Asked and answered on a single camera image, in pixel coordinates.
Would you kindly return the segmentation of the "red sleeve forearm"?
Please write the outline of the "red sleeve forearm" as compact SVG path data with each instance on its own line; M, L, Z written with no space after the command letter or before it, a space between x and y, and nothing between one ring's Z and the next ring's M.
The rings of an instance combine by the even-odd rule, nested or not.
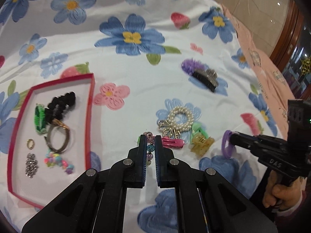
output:
M277 223L285 223L287 221L291 221L304 207L306 201L306 192L304 190L301 191L301 196L298 202L290 208L287 209L278 209L277 210Z

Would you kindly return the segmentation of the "right hand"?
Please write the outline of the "right hand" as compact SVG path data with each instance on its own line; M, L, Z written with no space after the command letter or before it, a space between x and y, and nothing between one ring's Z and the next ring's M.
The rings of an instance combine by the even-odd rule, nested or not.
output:
M305 180L298 177L289 187L281 185L278 182L278 175L271 171L268 177L268 183L263 197L265 208L276 206L279 209L287 210L294 207L301 199L301 191L305 187Z

